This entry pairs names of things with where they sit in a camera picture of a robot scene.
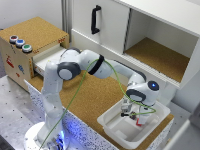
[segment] black handle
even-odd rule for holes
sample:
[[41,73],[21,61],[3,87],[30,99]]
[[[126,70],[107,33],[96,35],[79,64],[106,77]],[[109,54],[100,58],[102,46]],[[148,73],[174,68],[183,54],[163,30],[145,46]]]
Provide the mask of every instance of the black handle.
[[96,28],[96,12],[101,10],[101,7],[96,5],[96,8],[92,10],[92,24],[91,24],[91,30],[92,34],[98,33],[100,30]]

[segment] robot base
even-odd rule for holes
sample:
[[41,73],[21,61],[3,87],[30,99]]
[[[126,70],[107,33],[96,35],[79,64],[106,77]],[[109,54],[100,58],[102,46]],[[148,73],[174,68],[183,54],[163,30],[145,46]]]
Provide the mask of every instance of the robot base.
[[[38,124],[35,124],[32,126],[25,134],[24,137],[24,150],[39,150],[40,144],[37,143],[37,140],[35,140],[35,137],[37,136],[37,133],[44,125],[44,122],[40,122]],[[65,145],[69,145],[70,140],[65,140]]]

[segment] cabinet compartment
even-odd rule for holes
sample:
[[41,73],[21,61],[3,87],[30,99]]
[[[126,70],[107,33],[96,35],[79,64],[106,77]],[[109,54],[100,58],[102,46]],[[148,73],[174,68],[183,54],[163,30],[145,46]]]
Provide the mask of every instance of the cabinet compartment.
[[[96,28],[100,32],[91,33],[92,10],[96,5]],[[123,53],[130,9],[113,0],[73,1],[73,29],[97,42],[99,45]]]
[[182,83],[197,41],[194,35],[131,10],[124,53]]

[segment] black door handle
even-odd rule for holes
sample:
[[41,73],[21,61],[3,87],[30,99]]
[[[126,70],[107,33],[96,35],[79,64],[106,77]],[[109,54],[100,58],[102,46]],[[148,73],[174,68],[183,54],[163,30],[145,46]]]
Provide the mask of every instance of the black door handle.
[[96,28],[96,12],[101,10],[101,7],[96,5],[96,8],[92,10],[92,24],[91,24],[91,31],[92,34],[98,33],[100,30]]

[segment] green hose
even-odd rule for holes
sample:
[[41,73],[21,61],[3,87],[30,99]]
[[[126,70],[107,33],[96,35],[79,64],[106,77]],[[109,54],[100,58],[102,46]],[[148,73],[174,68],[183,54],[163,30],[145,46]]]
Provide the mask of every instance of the green hose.
[[[47,137],[46,137],[45,140],[43,141],[42,145],[40,146],[40,149],[43,147],[44,143],[46,142],[46,140],[48,139],[48,137],[50,136],[50,134],[53,132],[53,130],[56,128],[56,126],[60,123],[60,121],[61,121],[61,120],[63,119],[63,117],[65,116],[65,113],[67,112],[68,108],[69,108],[70,105],[72,104],[73,100],[75,99],[76,95],[78,94],[78,92],[79,92],[79,90],[80,90],[80,88],[81,88],[81,85],[82,85],[82,83],[83,83],[83,80],[85,79],[86,73],[88,72],[90,66],[91,66],[93,63],[95,63],[96,61],[98,61],[98,59],[96,59],[96,60],[94,60],[93,62],[91,62],[90,65],[89,65],[89,66],[87,67],[87,69],[85,70],[85,72],[84,72],[84,74],[83,74],[83,77],[82,77],[82,79],[81,79],[81,82],[80,82],[80,84],[79,84],[79,86],[78,86],[78,89],[76,90],[74,96],[72,97],[71,101],[69,102],[68,106],[66,107],[65,111],[63,112],[61,118],[60,118],[60,119],[58,120],[58,122],[54,125],[54,127],[51,129],[51,131],[49,132],[49,134],[47,135]],[[155,112],[156,112],[155,109],[151,108],[150,106],[146,106],[146,105],[143,105],[143,104],[141,104],[141,103],[139,103],[139,102],[136,102],[136,101],[132,100],[130,97],[128,97],[128,96],[126,95],[126,93],[125,93],[124,90],[122,89],[122,86],[121,86],[119,77],[118,77],[118,75],[117,75],[117,72],[115,71],[115,69],[113,68],[113,66],[112,66],[109,62],[107,62],[107,61],[105,61],[105,62],[106,62],[106,63],[112,68],[112,70],[114,71],[115,76],[117,77],[117,81],[118,81],[118,83],[119,83],[119,86],[120,86],[120,88],[121,88],[122,93],[123,93],[130,101],[134,102],[135,104],[140,105],[140,106],[144,106],[144,107],[147,107],[147,108],[153,110],[153,111],[151,111],[151,112],[146,112],[146,113],[133,113],[133,114],[130,114],[130,116],[132,116],[132,115],[141,115],[141,114],[155,113]]]

